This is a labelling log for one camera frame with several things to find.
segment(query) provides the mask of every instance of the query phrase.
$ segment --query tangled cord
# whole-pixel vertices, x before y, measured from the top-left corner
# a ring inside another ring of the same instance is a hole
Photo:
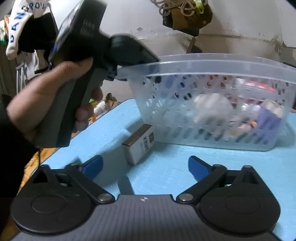
[[[171,0],[163,0],[160,2],[157,2],[157,0],[150,0],[152,3],[155,4],[159,8],[159,13],[162,16],[168,16],[171,13],[171,9],[179,8],[181,10],[181,13],[186,16],[190,17],[194,14],[194,10],[197,9],[195,3],[193,3],[191,0],[180,0],[179,3],[172,3]],[[207,5],[208,0],[202,1],[203,5]]]

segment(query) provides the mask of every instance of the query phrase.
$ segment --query finger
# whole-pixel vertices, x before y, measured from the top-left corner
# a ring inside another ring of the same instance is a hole
[[[103,92],[100,87],[97,87],[93,90],[91,98],[96,101],[101,101],[103,99]]]
[[[93,58],[87,58],[77,63],[64,61],[51,71],[36,78],[41,93],[56,92],[59,87],[69,80],[78,79],[92,67]]]
[[[77,131],[84,131],[89,125],[88,120],[84,121],[75,121],[74,127],[76,128]]]
[[[90,103],[88,103],[86,105],[80,106],[77,109],[75,117],[78,121],[85,121],[92,117],[93,113],[94,108]]]

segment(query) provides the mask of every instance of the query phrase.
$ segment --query yellow keychain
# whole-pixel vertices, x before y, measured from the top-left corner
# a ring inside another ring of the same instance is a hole
[[[205,7],[204,7],[204,5],[202,3],[202,0],[194,0],[194,1],[195,1],[195,5],[197,7],[198,12],[200,14],[203,14]]]

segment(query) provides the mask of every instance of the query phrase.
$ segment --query blue table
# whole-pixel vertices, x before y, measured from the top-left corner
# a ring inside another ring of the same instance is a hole
[[[289,115],[285,136],[268,152],[156,142],[144,161],[132,167],[126,163],[121,143],[142,124],[135,100],[127,100],[77,135],[69,147],[59,149],[44,164],[58,169],[77,159],[85,162],[100,154],[104,159],[104,168],[94,181],[115,197],[120,194],[118,181],[127,176],[135,194],[172,194],[174,198],[196,183],[188,171],[191,155],[210,165],[225,165],[228,169],[239,170],[243,165],[252,165],[281,206],[281,216],[274,233],[283,241],[296,238],[296,114]]]

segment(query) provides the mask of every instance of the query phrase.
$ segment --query green object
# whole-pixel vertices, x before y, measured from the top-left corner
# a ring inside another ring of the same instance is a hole
[[[197,10],[199,11],[200,14],[203,14],[204,13],[204,9],[205,7],[203,6],[203,3],[201,0],[196,0],[195,1],[195,5],[197,7]]]
[[[5,33],[4,20],[0,21],[0,44],[8,44],[8,36]]]

